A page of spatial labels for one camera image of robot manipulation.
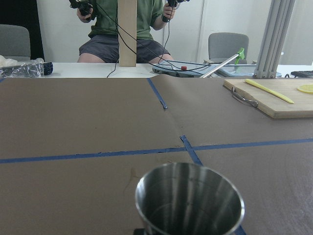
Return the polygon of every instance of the chair backrest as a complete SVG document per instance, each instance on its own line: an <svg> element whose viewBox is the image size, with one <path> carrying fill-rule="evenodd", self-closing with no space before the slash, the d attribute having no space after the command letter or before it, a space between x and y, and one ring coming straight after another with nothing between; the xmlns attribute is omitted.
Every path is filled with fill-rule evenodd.
<svg viewBox="0 0 313 235"><path fill-rule="evenodd" d="M0 24L0 55L18 61L30 60L30 39L26 28Z"/></svg>
<svg viewBox="0 0 313 235"><path fill-rule="evenodd" d="M212 33L209 36L209 59L213 62L223 62L230 58L240 48L244 48L245 57L248 52L249 38L240 33ZM239 64L246 64L246 59L239 60Z"/></svg>

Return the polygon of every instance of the yellow plastic knife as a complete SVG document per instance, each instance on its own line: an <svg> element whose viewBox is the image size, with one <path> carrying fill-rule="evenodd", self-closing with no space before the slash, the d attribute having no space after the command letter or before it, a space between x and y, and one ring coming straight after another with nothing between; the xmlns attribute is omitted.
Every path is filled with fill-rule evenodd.
<svg viewBox="0 0 313 235"><path fill-rule="evenodd" d="M280 94L279 92L273 91L273 90L271 90L271 89L269 89L269 88L267 88L265 86L262 86L261 84L257 83L254 80L251 80L251 79L247 78L247 79L245 79L245 82L250 84L250 85L252 85L252 86L258 87L258 88L260 88L260 89L262 89L262 90L264 90L264 91L266 91L268 93L271 93L271 94L281 98L282 100L288 102L289 104L294 104L294 102L291 99L289 99L287 96L285 96L283 94Z"/></svg>

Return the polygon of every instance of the hand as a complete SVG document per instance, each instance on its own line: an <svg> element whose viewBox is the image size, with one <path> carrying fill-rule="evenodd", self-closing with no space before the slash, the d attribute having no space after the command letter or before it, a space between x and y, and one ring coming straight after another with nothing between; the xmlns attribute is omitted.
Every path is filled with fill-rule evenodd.
<svg viewBox="0 0 313 235"><path fill-rule="evenodd" d="M93 12L93 8L90 9L90 14L88 14L88 15L86 15L86 16L82 16L82 14L80 13L80 10L79 10L79 8L78 8L78 9L77 9L77 16L78 16L78 18L79 18L82 22L89 22L92 12Z"/></svg>
<svg viewBox="0 0 313 235"><path fill-rule="evenodd" d="M166 3L163 7L163 15L166 17L166 18L169 18L170 20L172 18L174 18L174 15L175 15L175 9L170 7L168 3Z"/></svg>

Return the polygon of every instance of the cup rim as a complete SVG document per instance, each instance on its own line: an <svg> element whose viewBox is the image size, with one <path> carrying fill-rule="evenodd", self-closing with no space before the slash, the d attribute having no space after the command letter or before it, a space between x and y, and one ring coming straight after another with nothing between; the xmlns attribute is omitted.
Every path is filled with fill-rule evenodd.
<svg viewBox="0 0 313 235"><path fill-rule="evenodd" d="M231 235L233 232L235 232L238 227L241 225L242 223L242 220L244 218L244 215L245 215L245 204L244 204L244 200L241 196L241 194L239 193L238 189L235 187L235 185L228 179L226 178L225 176L223 176L222 174L216 172L215 170L212 170L206 166L203 166L203 165L199 165L199 164L195 164L195 163L184 163L184 162L176 162L176 163L165 163L165 164L162 164L160 166L157 166L155 168L153 168L152 170L148 171L147 173L145 173L141 179L139 180L137 186L136 186L136 190L135 190L135 205L136 205L136 208L137 208L137 211L141 217L141 219L144 220L144 222L146 222L147 224L149 224L150 227L152 227L154 230L156 230L158 233L161 233L161 234L164 234L164 235L171 235L171 234L168 234L166 233L165 231L161 230L160 228L158 228L157 226L155 226L145 215L144 213L142 212L139 204L138 204L138 201L137 201L137 194L138 194L138 190L140 188L140 186L143 184L143 181L144 179L146 178L146 176L150 173L152 173L153 171L156 171L160 168L163 168L163 167L167 167L169 165L193 165L195 167L199 167L199 168L203 168L205 170L209 170L209 171L212 171L214 172L215 174L221 176L224 180L226 180L230 185L231 187L235 190L235 192L237 193L238 195L238 198L239 198L239 201L240 201L240 205L241 205L241 213L240 213L240 217L239 219L237 220L236 224L234 224L234 226L229 230L227 231L226 233L224 233L223 235Z"/></svg>

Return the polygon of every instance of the green t-shirt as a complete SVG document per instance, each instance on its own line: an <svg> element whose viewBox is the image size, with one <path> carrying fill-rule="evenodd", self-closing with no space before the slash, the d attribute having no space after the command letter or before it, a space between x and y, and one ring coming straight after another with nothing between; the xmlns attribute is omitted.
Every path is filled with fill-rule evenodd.
<svg viewBox="0 0 313 235"><path fill-rule="evenodd" d="M96 0L95 2L97 4L93 3L93 10L97 15L97 21L95 25L91 26L89 37L92 38L99 34L117 35L114 22L115 19L117 19L117 0ZM111 20L98 5L100 5L114 21ZM150 26L153 26L156 18L162 14L162 0L137 0L137 38L152 40Z"/></svg>

